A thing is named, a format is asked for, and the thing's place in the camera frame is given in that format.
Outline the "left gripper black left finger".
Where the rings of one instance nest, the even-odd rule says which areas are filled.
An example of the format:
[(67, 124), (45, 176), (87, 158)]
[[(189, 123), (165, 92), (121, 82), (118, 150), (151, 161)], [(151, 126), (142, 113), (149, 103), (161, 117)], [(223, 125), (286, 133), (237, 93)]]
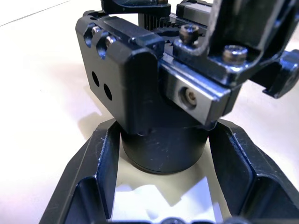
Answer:
[(106, 224), (112, 216), (121, 127), (97, 126), (71, 158), (40, 220), (42, 224)]

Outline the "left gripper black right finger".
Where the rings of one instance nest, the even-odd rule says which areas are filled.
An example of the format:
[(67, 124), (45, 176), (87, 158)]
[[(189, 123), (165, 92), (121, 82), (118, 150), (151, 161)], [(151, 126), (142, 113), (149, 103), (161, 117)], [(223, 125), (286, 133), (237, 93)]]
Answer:
[(275, 161), (238, 125), (210, 132), (215, 173), (229, 212), (251, 224), (297, 224), (299, 192)]

